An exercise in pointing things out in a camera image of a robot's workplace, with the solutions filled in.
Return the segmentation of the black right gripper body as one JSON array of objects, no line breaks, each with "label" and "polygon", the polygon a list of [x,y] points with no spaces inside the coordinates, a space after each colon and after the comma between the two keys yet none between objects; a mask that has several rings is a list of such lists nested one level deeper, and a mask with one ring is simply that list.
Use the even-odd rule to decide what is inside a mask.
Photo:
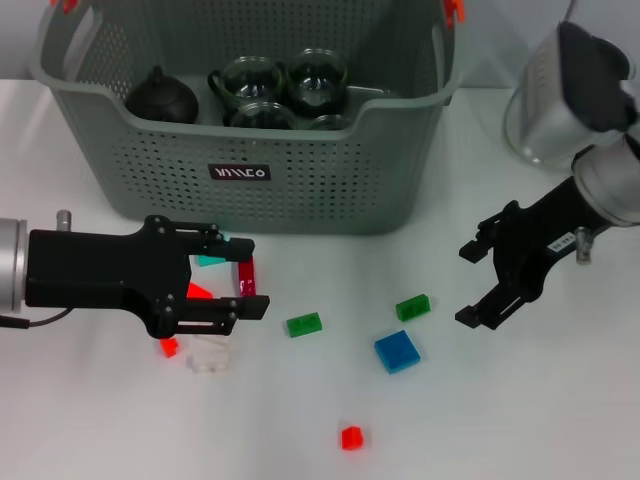
[{"label": "black right gripper body", "polygon": [[477,239],[493,249],[498,285],[511,301],[530,302],[541,295],[563,251],[556,243],[575,232],[583,214],[584,202],[569,178],[531,206],[512,201],[479,223]]}]

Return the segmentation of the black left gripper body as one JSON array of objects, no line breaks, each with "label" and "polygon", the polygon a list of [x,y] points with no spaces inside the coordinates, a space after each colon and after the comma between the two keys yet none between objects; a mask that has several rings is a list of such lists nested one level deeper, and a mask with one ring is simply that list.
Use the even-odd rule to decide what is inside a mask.
[{"label": "black left gripper body", "polygon": [[186,236],[164,217],[128,235],[33,230],[25,303],[29,307],[123,310],[154,338],[177,333],[191,277]]}]

